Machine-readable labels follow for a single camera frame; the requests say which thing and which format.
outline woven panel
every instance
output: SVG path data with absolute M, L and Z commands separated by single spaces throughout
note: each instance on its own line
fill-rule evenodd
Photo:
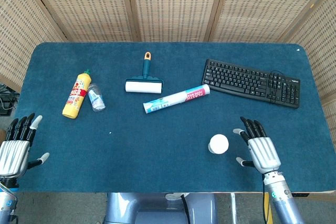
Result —
M 225 0 L 213 41 L 275 42 L 309 0 Z
M 289 42 L 309 56 L 320 98 L 336 92 L 336 0 L 324 0 Z
M 35 0 L 0 0 L 0 73 L 21 87 L 37 44 L 62 41 Z
M 203 41 L 214 0 L 136 0 L 143 41 Z
M 131 41 L 124 0 L 45 0 L 69 40 Z
M 333 100 L 323 106 L 324 114 L 329 125 L 332 143 L 336 149 L 336 100 Z

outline floor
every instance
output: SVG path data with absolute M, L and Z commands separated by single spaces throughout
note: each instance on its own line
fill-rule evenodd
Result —
M 0 117 L 0 129 L 6 129 L 12 119 Z M 20 224 L 102 224 L 107 203 L 105 193 L 19 193 L 18 197 Z M 296 202 L 306 224 L 335 223 L 336 201 L 297 198 Z M 237 223 L 263 223 L 261 206 L 261 194 L 236 194 Z M 217 209 L 219 224 L 233 223 L 230 194 L 217 194 Z M 273 208 L 272 213 L 273 223 L 280 223 Z

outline red label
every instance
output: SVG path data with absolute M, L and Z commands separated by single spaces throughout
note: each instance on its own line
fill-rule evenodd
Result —
M 185 101 L 190 101 L 190 100 L 193 100 L 195 98 L 202 97 L 204 95 L 205 95 L 205 90 L 204 89 L 198 89 L 198 90 L 195 90 L 191 93 L 188 93 Z
M 85 89 L 73 89 L 70 92 L 70 95 L 79 95 L 81 97 L 85 97 L 86 95 L 86 90 Z

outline lint roller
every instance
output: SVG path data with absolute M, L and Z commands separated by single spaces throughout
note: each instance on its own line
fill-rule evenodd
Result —
M 125 81 L 126 92 L 162 93 L 163 80 L 148 76 L 151 65 L 151 53 L 146 52 L 143 60 L 142 76 L 128 78 Z

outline lint roller handle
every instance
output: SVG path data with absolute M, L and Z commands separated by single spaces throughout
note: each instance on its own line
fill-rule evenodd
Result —
M 142 70 L 142 77 L 147 79 L 149 74 L 149 67 L 151 66 L 151 53 L 146 52 L 145 57 L 143 59 L 143 70 Z

